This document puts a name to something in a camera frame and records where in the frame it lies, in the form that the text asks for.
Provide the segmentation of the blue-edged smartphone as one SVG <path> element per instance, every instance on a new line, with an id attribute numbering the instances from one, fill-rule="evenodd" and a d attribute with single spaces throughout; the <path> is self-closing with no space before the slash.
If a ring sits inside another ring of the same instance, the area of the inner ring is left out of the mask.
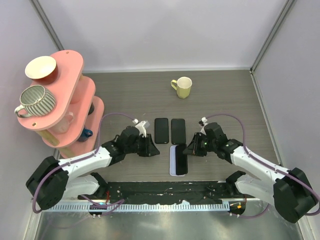
<path id="1" fill-rule="evenodd" d="M 156 144 L 169 143 L 169 120 L 167 118 L 154 120 L 154 142 Z"/>

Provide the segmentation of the lilac phone case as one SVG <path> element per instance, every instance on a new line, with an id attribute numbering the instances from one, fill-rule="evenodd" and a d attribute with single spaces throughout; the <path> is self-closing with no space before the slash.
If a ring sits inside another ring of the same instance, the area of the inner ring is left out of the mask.
<path id="1" fill-rule="evenodd" d="M 185 168 L 178 167 L 179 173 L 177 174 L 176 147 L 177 147 L 177 145 L 172 145 L 170 147 L 169 174 L 173 177 L 183 177 L 188 173 L 188 159 L 187 159 L 187 156 L 184 155 Z"/>

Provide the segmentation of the black smartphone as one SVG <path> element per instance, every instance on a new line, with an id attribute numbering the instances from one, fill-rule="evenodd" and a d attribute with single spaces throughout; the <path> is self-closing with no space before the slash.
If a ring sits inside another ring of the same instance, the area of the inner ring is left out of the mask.
<path id="1" fill-rule="evenodd" d="M 175 147 L 175 171 L 177 176 L 188 173 L 188 156 L 184 154 L 186 144 L 179 144 Z"/>

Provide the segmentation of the black phone case two holes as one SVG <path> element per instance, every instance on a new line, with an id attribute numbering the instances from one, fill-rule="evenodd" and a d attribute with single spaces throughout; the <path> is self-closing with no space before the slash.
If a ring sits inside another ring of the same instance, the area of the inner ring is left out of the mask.
<path id="1" fill-rule="evenodd" d="M 171 143 L 173 145 L 186 143 L 186 122 L 183 118 L 171 120 Z"/>

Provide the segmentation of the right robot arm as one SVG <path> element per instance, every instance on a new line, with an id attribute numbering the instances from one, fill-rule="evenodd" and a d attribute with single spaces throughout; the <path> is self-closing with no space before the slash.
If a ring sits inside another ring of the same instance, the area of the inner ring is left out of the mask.
<path id="1" fill-rule="evenodd" d="M 308 215 L 320 201 L 302 170 L 289 170 L 259 157 L 242 142 L 228 138 L 216 122 L 205 124 L 183 151 L 197 157 L 204 157 L 208 152 L 244 169 L 226 179 L 225 190 L 230 197 L 244 194 L 258 198 L 274 206 L 290 223 Z"/>

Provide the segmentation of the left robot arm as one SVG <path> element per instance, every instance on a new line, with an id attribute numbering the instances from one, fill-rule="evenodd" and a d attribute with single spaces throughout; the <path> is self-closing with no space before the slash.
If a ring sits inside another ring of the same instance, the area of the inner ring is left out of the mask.
<path id="1" fill-rule="evenodd" d="M 25 184 L 33 196 L 33 211 L 39 213 L 36 207 L 47 210 L 64 198 L 79 195 L 102 199 L 107 192 L 105 182 L 91 171 L 119 163 L 128 154 L 153 157 L 160 151 L 151 134 L 142 134 L 137 127 L 128 126 L 114 139 L 88 153 L 62 160 L 46 157 Z"/>

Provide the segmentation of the yellow faceted mug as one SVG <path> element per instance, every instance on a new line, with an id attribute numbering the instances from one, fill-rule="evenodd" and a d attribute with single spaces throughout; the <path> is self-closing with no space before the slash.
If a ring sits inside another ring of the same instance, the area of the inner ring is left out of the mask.
<path id="1" fill-rule="evenodd" d="M 170 84 L 180 99 L 186 99 L 191 92 L 193 82 L 189 77 L 183 76 L 178 80 L 171 80 Z"/>

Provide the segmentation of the blue cup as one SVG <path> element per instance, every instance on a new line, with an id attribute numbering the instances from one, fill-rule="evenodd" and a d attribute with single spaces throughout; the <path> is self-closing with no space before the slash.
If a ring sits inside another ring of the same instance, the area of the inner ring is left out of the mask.
<path id="1" fill-rule="evenodd" d="M 77 141 L 83 143 L 83 142 L 86 142 L 92 136 L 93 136 L 93 132 L 90 129 L 87 129 L 84 127 Z"/>

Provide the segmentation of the pink tiered shelf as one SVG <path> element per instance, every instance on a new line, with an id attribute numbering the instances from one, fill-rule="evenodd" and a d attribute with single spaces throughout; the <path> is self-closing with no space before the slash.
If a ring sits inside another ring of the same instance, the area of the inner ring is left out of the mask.
<path id="1" fill-rule="evenodd" d="M 95 95 L 94 81 L 83 75 L 84 59 L 74 50 L 61 50 L 50 55 L 58 65 L 57 79 L 51 84 L 39 84 L 32 80 L 30 86 L 42 85 L 49 89 L 56 99 L 56 106 L 45 116 L 17 117 L 26 129 L 35 131 L 49 147 L 60 151 L 63 158 L 71 158 L 93 150 L 99 122 L 104 113 L 103 101 Z M 56 134 L 51 128 L 67 112 L 72 112 L 74 120 L 68 131 Z M 83 129 L 89 129 L 93 136 L 85 142 L 79 142 Z"/>

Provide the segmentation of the clear glass cup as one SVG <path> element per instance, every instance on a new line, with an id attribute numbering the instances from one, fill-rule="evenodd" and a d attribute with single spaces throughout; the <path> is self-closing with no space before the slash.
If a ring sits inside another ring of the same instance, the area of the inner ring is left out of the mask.
<path id="1" fill-rule="evenodd" d="M 75 118 L 74 114 L 71 111 L 67 112 L 63 116 L 63 118 L 51 128 L 51 131 L 54 132 L 55 134 L 66 133 L 71 123 L 73 122 L 74 118 Z"/>

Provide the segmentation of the striped grey mug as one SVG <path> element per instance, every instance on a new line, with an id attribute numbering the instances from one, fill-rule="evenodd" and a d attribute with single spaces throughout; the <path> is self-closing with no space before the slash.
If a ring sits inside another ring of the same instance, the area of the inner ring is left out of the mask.
<path id="1" fill-rule="evenodd" d="M 56 106 L 56 98 L 52 92 L 42 85 L 31 85 L 20 95 L 20 105 L 14 113 L 18 118 L 43 117 L 52 112 Z"/>

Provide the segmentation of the red bowl white inside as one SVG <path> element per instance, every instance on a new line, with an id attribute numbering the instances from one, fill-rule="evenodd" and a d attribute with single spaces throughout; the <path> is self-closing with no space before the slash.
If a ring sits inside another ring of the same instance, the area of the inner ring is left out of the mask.
<path id="1" fill-rule="evenodd" d="M 48 85 L 57 79 L 59 68 L 52 56 L 39 56 L 26 65 L 24 73 L 36 83 Z"/>

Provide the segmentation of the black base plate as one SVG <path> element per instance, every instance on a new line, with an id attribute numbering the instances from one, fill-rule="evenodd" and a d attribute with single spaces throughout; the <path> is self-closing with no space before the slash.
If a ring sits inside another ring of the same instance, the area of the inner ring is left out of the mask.
<path id="1" fill-rule="evenodd" d="M 242 199 L 241 194 L 226 182 L 218 181 L 153 181 L 108 182 L 99 192 L 87 196 L 91 200 L 109 200 L 115 203 L 124 199 L 132 205 L 173 205 L 183 201 L 191 205 L 219 204 L 223 199 Z"/>

